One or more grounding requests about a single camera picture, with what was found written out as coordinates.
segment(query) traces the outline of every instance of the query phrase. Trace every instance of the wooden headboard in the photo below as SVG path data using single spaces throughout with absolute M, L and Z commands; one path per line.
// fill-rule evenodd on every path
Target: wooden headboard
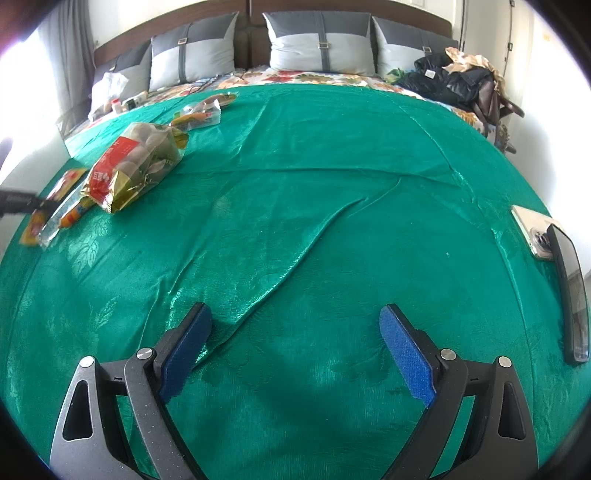
M 268 64 L 271 43 L 262 13 L 296 10 L 368 12 L 446 37 L 452 36 L 452 25 L 444 18 L 393 0 L 205 0 L 152 18 L 109 40 L 95 50 L 95 65 L 102 65 L 152 36 L 179 25 L 228 12 L 239 12 L 234 36 L 236 67 L 249 69 Z

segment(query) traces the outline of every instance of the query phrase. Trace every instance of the clothing pile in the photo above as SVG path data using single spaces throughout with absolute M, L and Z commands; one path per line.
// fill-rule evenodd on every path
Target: clothing pile
M 448 47 L 445 53 L 433 53 L 414 63 L 415 71 L 400 78 L 396 85 L 425 98 L 474 112 L 485 126 L 500 127 L 499 120 L 511 113 L 523 117 L 524 111 L 505 96 L 505 79 L 482 55 L 467 55 Z M 507 149 L 508 139 L 495 130 L 495 145 Z

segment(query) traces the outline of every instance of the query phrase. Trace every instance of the blue gripper pad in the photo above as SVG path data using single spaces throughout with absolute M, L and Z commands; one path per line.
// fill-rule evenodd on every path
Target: blue gripper pad
M 203 304 L 162 366 L 162 386 L 158 393 L 165 404 L 182 392 L 185 380 L 212 331 L 212 322 L 212 311 Z
M 384 307 L 379 313 L 379 331 L 411 395 L 422 400 L 426 407 L 431 405 L 436 395 L 431 367 L 389 307 Z

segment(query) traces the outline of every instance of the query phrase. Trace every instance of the floral bedsheet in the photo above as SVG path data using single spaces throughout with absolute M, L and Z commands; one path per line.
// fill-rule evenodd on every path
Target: floral bedsheet
M 465 112 L 459 108 L 451 105 L 446 105 L 441 102 L 433 102 L 426 99 L 418 93 L 401 88 L 396 85 L 391 85 L 377 77 L 365 77 L 362 75 L 351 75 L 344 73 L 317 73 L 317 72 L 295 72 L 292 70 L 248 70 L 243 73 L 236 73 L 230 75 L 228 78 L 221 80 L 215 89 L 228 89 L 248 85 L 267 85 L 276 83 L 312 83 L 315 85 L 341 85 L 353 87 L 365 87 L 375 90 L 382 90 L 384 92 L 394 92 L 401 95 L 414 97 L 418 100 L 424 100 L 431 103 L 437 103 L 450 112 L 455 113 L 458 117 L 464 120 L 467 124 L 474 127 L 481 134 L 484 133 L 484 125 L 478 120 L 478 117 L 472 112 Z
M 407 95 L 418 100 L 424 100 L 431 103 L 437 103 L 450 112 L 455 113 L 458 117 L 464 120 L 467 124 L 475 128 L 481 134 L 484 133 L 484 125 L 478 117 L 471 112 L 465 112 L 459 108 L 451 105 L 446 105 L 441 102 L 433 102 L 426 99 L 418 93 L 410 90 L 400 88 L 392 85 L 377 77 L 366 77 L 362 75 L 352 75 L 345 73 L 317 73 L 317 72 L 295 72 L 293 70 L 274 70 L 270 68 L 258 68 L 252 70 L 237 70 L 227 75 L 214 77 L 211 79 L 198 80 L 193 83 L 185 83 L 177 85 L 168 89 L 158 90 L 150 93 L 148 101 L 144 105 L 153 105 L 158 102 L 170 100 L 172 98 L 180 98 L 196 92 L 207 92 L 211 90 L 224 90 L 229 88 L 236 88 L 249 85 L 275 85 L 277 83 L 308 83 L 314 85 L 339 85 L 371 88 L 374 90 L 381 90 L 384 92 L 394 92 L 400 95 Z M 110 120 L 115 116 L 114 113 L 109 113 L 95 122 L 85 122 L 73 134 L 82 132 L 87 128 L 93 127 L 99 123 Z

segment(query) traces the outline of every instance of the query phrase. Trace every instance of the phone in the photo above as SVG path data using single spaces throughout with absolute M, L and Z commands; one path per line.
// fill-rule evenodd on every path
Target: phone
M 556 225 L 547 230 L 560 282 L 564 314 L 564 360 L 571 365 L 589 361 L 589 309 L 583 272 L 572 240 Z
M 550 225 L 556 225 L 560 229 L 562 229 L 562 225 L 552 217 L 519 205 L 513 205 L 511 213 L 517 221 L 525 241 L 530 246 L 532 254 L 540 260 L 551 261 L 554 256 L 546 232 Z

